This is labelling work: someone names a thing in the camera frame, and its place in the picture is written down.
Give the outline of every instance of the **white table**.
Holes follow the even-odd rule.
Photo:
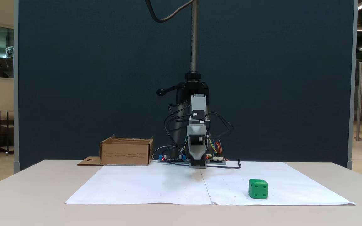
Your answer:
[[[101,168],[77,163],[44,160],[0,181],[0,226],[362,226],[362,175],[333,163],[287,164],[357,206],[69,205],[64,202]]]

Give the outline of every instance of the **cardboard box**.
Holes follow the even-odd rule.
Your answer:
[[[89,156],[78,166],[132,165],[147,166],[152,160],[151,139],[115,138],[100,143],[100,156]]]

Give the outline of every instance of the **white paper sheet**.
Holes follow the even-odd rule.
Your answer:
[[[199,169],[151,163],[103,166],[66,203],[210,205],[211,201]]]
[[[237,162],[227,162],[236,166]],[[352,203],[285,163],[241,162],[241,169],[103,166],[67,204],[342,205]],[[269,184],[268,199],[248,195],[249,179]]]
[[[227,162],[236,166],[236,162]],[[210,199],[217,205],[343,205],[352,203],[298,172],[285,163],[241,162],[241,169],[208,168],[201,170]],[[248,194],[250,179],[268,184],[267,199]]]

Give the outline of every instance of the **window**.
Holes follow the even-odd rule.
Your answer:
[[[13,80],[13,27],[0,24],[0,80]]]

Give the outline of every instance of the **green die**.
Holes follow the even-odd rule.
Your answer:
[[[264,180],[250,179],[248,194],[253,199],[267,199],[268,184]]]

